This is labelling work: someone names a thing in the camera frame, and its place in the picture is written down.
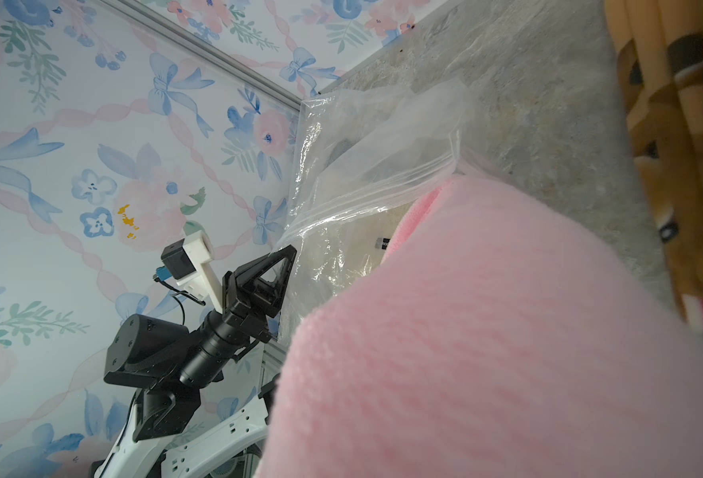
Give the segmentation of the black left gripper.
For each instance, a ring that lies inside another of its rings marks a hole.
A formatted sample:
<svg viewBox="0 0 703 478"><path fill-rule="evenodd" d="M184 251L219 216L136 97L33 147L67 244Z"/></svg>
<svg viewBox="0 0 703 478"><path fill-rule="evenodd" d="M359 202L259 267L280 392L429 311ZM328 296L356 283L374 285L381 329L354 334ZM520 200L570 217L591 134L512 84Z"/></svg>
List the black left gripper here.
<svg viewBox="0 0 703 478"><path fill-rule="evenodd" d="M181 324L134 314L107 352L104 381L128 388L182 384L206 388L231 360L272 339L268 320L286 297L297 256L294 246L261 256L225 276L224 311L212 311L190 331Z"/></svg>

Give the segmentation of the clear plastic vacuum bag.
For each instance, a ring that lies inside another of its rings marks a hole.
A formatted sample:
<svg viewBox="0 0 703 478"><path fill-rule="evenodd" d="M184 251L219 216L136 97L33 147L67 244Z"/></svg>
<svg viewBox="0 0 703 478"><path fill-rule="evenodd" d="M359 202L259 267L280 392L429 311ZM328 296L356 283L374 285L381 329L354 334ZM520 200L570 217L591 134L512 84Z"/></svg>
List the clear plastic vacuum bag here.
<svg viewBox="0 0 703 478"><path fill-rule="evenodd" d="M458 79L418 94L339 90L303 103L276 243L297 250L279 315L282 346L313 310L379 267L417 200L457 175L511 179L484 157L477 127L477 103Z"/></svg>

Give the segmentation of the pink fleece blanket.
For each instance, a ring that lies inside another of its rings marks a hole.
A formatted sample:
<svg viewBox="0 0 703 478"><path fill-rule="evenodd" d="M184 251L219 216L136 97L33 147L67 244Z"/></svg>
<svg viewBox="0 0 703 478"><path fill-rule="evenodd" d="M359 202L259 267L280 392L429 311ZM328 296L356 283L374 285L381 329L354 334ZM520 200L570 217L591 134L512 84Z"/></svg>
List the pink fleece blanket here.
<svg viewBox="0 0 703 478"><path fill-rule="evenodd" d="M703 341L504 182L422 199L307 316L261 477L703 477Z"/></svg>

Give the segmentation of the orange cartoon print blanket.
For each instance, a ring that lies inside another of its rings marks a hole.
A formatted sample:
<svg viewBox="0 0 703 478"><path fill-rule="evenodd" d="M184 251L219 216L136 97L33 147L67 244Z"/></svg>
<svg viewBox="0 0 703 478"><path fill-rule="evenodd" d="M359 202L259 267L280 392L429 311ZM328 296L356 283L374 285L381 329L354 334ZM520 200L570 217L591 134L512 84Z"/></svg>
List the orange cartoon print blanket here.
<svg viewBox="0 0 703 478"><path fill-rule="evenodd" d="M703 2L606 1L633 163L675 303L703 334Z"/></svg>

